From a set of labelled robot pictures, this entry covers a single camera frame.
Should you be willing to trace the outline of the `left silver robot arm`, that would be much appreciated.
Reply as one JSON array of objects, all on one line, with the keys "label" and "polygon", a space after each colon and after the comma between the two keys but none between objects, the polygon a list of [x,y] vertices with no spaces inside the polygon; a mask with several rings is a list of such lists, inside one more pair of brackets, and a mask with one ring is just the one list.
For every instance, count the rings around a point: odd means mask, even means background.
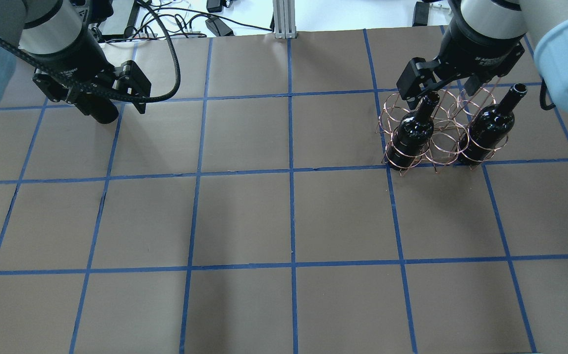
[{"label": "left silver robot arm", "polygon": [[0,0],[0,39],[37,62],[32,80],[46,98],[109,124],[119,114],[112,101],[66,79],[133,97],[150,95],[151,83],[138,65],[128,60],[113,66],[89,29],[113,13],[110,0]]}]

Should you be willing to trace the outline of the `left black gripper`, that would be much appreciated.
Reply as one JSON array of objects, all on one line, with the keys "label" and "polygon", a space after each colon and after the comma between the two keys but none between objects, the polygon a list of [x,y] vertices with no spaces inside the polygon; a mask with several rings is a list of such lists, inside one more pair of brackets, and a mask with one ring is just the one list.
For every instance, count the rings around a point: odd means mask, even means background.
[{"label": "left black gripper", "polygon": [[[139,65],[127,60],[114,69],[85,25],[65,34],[57,34],[56,30],[42,31],[39,38],[32,41],[32,57],[65,78],[108,89],[115,83],[115,89],[121,94],[150,97],[151,82]],[[46,72],[36,71],[33,78],[39,81],[39,89],[52,101],[68,102],[101,124],[117,119],[117,108],[108,98]]]}]

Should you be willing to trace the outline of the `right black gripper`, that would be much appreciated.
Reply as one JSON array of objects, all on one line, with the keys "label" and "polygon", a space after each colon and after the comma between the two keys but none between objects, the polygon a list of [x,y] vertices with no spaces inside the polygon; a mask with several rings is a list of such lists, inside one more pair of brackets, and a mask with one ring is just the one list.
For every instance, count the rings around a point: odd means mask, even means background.
[{"label": "right black gripper", "polygon": [[490,38],[468,25],[451,22],[434,60],[412,58],[407,63],[396,83],[400,97],[415,110],[424,94],[443,87],[435,75],[439,79],[468,78],[464,91],[473,97],[489,79],[511,72],[526,51],[520,39]]}]

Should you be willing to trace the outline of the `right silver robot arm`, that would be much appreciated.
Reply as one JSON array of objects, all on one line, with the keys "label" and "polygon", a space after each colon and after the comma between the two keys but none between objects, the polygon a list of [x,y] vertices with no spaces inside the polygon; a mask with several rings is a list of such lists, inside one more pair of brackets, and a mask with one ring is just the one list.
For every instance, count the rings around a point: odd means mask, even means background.
[{"label": "right silver robot arm", "polygon": [[414,109],[423,95],[465,79],[474,95],[491,79],[506,76],[534,44],[533,60],[551,106],[568,112],[568,0],[450,0],[452,19],[438,55],[412,58],[396,85]]}]

